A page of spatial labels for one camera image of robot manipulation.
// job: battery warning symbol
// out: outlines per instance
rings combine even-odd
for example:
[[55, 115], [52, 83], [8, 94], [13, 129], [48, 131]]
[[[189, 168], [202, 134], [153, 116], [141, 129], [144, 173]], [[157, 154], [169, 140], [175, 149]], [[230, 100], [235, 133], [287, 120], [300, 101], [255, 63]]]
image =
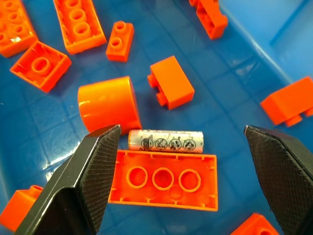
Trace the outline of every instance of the battery warning symbol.
[[144, 139], [141, 141], [141, 147], [142, 147], [144, 150], [152, 149], [152, 147], [153, 147], [153, 139], [152, 139], [152, 138], [144, 138]]
[[168, 146], [172, 150], [179, 150], [181, 148], [181, 141], [179, 139], [172, 139]]
[[185, 140], [183, 148], [187, 151], [192, 151], [196, 148], [196, 142], [193, 139]]

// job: orange 1x2 brick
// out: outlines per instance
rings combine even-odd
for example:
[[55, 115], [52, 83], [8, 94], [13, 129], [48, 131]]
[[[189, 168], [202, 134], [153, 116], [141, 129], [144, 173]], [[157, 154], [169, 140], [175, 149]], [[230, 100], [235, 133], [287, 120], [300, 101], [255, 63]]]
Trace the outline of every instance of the orange 1x2 brick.
[[211, 40], [218, 39], [224, 34], [228, 19], [222, 15], [216, 0], [199, 0], [197, 16]]
[[37, 40], [21, 0], [0, 1], [0, 54], [10, 57]]
[[109, 202], [217, 211], [216, 156], [118, 150]]
[[285, 123], [288, 127], [313, 115], [313, 81], [305, 77], [272, 94], [261, 102], [261, 106], [275, 125]]
[[133, 24], [123, 21], [114, 23], [106, 51], [108, 60], [127, 62], [133, 37]]
[[35, 185], [15, 191], [0, 215], [0, 223], [15, 232], [42, 191], [42, 187]]
[[264, 216], [253, 213], [231, 235], [279, 235]]
[[174, 56], [150, 66], [148, 82], [158, 87], [156, 98], [161, 106], [174, 109], [192, 100], [195, 90]]
[[107, 42], [92, 0], [53, 0], [64, 45], [70, 54]]
[[49, 92], [71, 64], [67, 55], [37, 41], [10, 71], [38, 89]]

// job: orange 2x4 brick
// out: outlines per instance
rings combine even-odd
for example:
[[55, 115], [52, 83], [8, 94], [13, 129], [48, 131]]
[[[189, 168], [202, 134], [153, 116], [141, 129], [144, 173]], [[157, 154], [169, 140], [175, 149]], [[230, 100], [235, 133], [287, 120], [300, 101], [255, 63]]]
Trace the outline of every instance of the orange 2x4 brick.
[[216, 156], [118, 150], [109, 202], [217, 211]]
[[106, 51], [108, 60], [127, 62], [133, 37], [133, 24], [123, 21], [114, 23]]
[[161, 106], [174, 109], [192, 100], [195, 90], [174, 56], [150, 66], [148, 82], [158, 87], [156, 98]]
[[37, 40], [21, 0], [0, 1], [0, 54], [10, 57]]
[[70, 54], [107, 42], [92, 0], [53, 0], [53, 2], [64, 45]]

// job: lego stud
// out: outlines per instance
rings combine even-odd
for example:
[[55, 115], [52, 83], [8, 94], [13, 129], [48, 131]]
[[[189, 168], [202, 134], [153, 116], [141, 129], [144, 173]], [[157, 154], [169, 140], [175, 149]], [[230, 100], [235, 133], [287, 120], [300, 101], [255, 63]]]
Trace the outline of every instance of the lego stud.
[[9, 12], [16, 11], [17, 6], [13, 1], [5, 1], [3, 3], [3, 8]]
[[82, 2], [80, 0], [67, 0], [65, 6], [68, 9], [82, 8]]
[[14, 32], [19, 37], [23, 37], [23, 36], [28, 34], [28, 31], [27, 31], [26, 27], [24, 25], [22, 25], [22, 24], [17, 25], [14, 28]]
[[153, 172], [152, 183], [158, 190], [169, 190], [174, 184], [174, 174], [166, 167], [160, 167]]
[[195, 170], [186, 169], [179, 175], [178, 184], [185, 192], [195, 192], [200, 188], [201, 177]]
[[112, 38], [110, 40], [110, 45], [113, 50], [121, 50], [123, 48], [123, 42], [120, 38]]
[[31, 69], [38, 75], [48, 75], [52, 70], [50, 61], [45, 57], [39, 57], [31, 64]]
[[9, 38], [4, 33], [0, 33], [0, 45], [4, 46], [9, 42], [10, 42]]
[[91, 29], [86, 22], [80, 22], [74, 26], [75, 38], [80, 41], [91, 36]]
[[126, 181], [132, 188], [142, 188], [148, 181], [148, 172], [142, 166], [134, 166], [128, 170]]
[[191, 6], [197, 6], [198, 5], [198, 0], [189, 0], [189, 3]]
[[14, 24], [22, 23], [21, 17], [16, 12], [13, 12], [9, 15], [9, 21]]
[[127, 31], [126, 23], [123, 21], [118, 21], [114, 24], [115, 31], [120, 34], [124, 34]]
[[69, 19], [73, 23], [86, 22], [87, 16], [86, 16], [85, 11], [83, 11], [81, 8], [77, 8], [77, 9], [72, 10], [69, 13]]
[[30, 196], [32, 196], [33, 198], [38, 198], [39, 194], [43, 191], [44, 189], [40, 186], [37, 185], [32, 185], [29, 190], [28, 190], [28, 194]]

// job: textured rubber pad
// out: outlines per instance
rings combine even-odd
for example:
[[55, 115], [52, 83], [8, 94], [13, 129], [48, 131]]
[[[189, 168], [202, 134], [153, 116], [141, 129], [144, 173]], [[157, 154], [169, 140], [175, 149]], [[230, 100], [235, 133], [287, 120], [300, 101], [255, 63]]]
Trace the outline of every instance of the textured rubber pad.
[[260, 186], [286, 235], [313, 235], [313, 154], [296, 138], [247, 126]]

